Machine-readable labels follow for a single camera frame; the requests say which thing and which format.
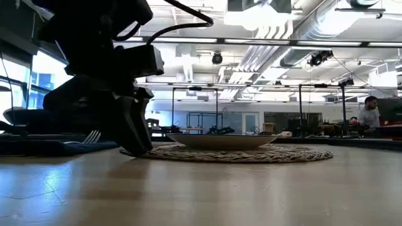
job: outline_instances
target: wall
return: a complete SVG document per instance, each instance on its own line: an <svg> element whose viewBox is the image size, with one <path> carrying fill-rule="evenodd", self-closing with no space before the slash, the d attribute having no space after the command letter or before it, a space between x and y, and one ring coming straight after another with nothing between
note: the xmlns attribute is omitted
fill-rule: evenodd
<svg viewBox="0 0 402 226"><path fill-rule="evenodd" d="M303 104L303 112L322 113L323 119L329 121L342 120L342 104ZM215 104L213 102L175 102L175 111L215 111ZM299 105L297 103L286 104L230 104L220 103L218 111L221 112L225 108L227 112L258 112L259 123L262 127L264 122L264 112L299 112ZM146 109L148 110L171 110L170 101L151 101ZM355 104L346 105L346 118L357 116L359 113L359 106Z"/></svg>

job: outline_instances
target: window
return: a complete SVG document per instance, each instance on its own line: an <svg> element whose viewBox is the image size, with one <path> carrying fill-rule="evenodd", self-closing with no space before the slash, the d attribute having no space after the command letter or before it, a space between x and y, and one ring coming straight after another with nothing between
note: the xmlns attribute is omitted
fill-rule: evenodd
<svg viewBox="0 0 402 226"><path fill-rule="evenodd" d="M36 56L33 56L29 109L43 108L43 98L46 92L38 90L35 87L51 91L72 78L71 75L65 73L65 67L66 64L41 51Z"/></svg>
<svg viewBox="0 0 402 226"><path fill-rule="evenodd" d="M29 80L30 70L28 68L5 59L1 61L0 59L0 86L9 88L7 75L4 70L4 67L6 67L7 74L11 80L17 82L26 82L27 80ZM13 90L13 100L14 100L13 106L22 107L24 100L20 84L12 82L11 87ZM3 112L10 108L11 108L11 92L10 91L0 92L0 121L7 122L7 120L3 116Z"/></svg>

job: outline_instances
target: table surface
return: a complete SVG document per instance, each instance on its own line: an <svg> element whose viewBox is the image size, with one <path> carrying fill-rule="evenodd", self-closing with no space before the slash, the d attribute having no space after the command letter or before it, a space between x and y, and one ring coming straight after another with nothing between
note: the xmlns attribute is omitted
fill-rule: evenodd
<svg viewBox="0 0 402 226"><path fill-rule="evenodd" d="M401 225L402 154L315 146L311 163L1 158L0 225Z"/></svg>

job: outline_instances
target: door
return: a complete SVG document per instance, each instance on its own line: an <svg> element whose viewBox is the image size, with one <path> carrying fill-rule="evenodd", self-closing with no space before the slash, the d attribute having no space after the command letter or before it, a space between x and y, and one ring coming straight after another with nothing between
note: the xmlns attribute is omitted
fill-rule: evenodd
<svg viewBox="0 0 402 226"><path fill-rule="evenodd" d="M243 112L242 133L254 134L254 132L258 132L258 129L261 130L261 128L258 127L259 127L259 113Z"/></svg>

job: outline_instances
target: fork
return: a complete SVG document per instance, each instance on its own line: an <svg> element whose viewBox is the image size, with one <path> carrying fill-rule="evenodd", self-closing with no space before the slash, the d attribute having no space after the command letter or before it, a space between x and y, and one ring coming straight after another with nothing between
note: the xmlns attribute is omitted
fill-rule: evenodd
<svg viewBox="0 0 402 226"><path fill-rule="evenodd" d="M99 138L101 137L102 133L99 130L91 131L88 136L82 142L78 141L67 141L63 142L64 144L95 144L98 142Z"/></svg>

